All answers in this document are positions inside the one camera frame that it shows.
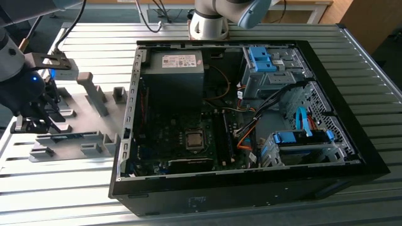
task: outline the power supply label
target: power supply label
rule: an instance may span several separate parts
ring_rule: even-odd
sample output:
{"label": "power supply label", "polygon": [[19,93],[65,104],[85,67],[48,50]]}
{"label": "power supply label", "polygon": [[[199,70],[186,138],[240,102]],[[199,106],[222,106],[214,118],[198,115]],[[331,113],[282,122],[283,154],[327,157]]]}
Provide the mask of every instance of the power supply label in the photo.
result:
{"label": "power supply label", "polygon": [[166,55],[162,58],[162,68],[196,67],[195,55]]}

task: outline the wire bundle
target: wire bundle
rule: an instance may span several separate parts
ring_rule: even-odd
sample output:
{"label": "wire bundle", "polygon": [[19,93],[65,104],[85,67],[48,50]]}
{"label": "wire bundle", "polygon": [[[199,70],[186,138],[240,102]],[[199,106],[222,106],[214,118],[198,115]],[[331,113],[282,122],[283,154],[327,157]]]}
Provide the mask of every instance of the wire bundle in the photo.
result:
{"label": "wire bundle", "polygon": [[307,81],[299,81],[295,84],[290,84],[287,86],[284,86],[280,90],[278,90],[264,101],[263,103],[259,105],[259,107],[255,110],[254,116],[251,121],[242,127],[238,129],[238,131],[235,132],[235,135],[239,135],[243,131],[246,131],[248,129],[248,131],[244,133],[244,135],[242,136],[242,139],[238,143],[238,148],[242,149],[247,149],[247,150],[252,150],[251,147],[243,146],[242,142],[244,141],[244,139],[247,138],[247,136],[250,135],[251,131],[255,129],[256,127],[256,123],[260,119],[260,117],[263,116],[263,112],[270,109],[280,100],[280,97],[283,96],[283,94],[296,88],[296,87],[302,87],[306,86]]}

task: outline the motherboard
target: motherboard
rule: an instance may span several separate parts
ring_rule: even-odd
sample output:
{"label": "motherboard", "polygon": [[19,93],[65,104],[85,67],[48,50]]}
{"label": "motherboard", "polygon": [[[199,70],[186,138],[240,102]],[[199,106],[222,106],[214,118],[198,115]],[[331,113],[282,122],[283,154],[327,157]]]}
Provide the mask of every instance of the motherboard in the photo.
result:
{"label": "motherboard", "polygon": [[[246,153],[230,137],[238,129],[236,112],[152,114],[138,150],[136,168],[143,175],[192,173],[246,168]],[[219,136],[227,136],[230,143]]]}

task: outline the label sticker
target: label sticker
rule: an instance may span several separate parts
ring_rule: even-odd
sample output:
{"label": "label sticker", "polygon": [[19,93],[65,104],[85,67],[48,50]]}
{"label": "label sticker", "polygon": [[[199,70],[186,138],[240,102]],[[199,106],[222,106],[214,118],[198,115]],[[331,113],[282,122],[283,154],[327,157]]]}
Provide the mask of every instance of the label sticker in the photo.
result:
{"label": "label sticker", "polygon": [[282,60],[272,60],[272,63],[274,63],[275,65],[284,65]]}
{"label": "label sticker", "polygon": [[243,100],[243,92],[242,92],[242,91],[238,91],[238,98],[239,98],[240,100]]}
{"label": "label sticker", "polygon": [[162,68],[196,67],[195,55],[166,55],[162,58]]}
{"label": "label sticker", "polygon": [[250,152],[250,155],[248,155],[251,161],[255,163],[256,161],[256,156],[252,154],[252,152]]}

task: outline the table leg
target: table leg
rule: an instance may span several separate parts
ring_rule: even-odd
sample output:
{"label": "table leg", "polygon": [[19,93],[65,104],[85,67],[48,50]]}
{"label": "table leg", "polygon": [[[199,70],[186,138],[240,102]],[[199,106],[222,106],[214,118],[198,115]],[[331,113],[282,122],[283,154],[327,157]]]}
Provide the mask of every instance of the table leg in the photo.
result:
{"label": "table leg", "polygon": [[311,13],[311,16],[308,18],[307,24],[318,24],[319,23],[322,15],[326,12],[326,8],[327,8],[327,5],[316,5],[315,6],[315,9],[314,9],[314,11]]}

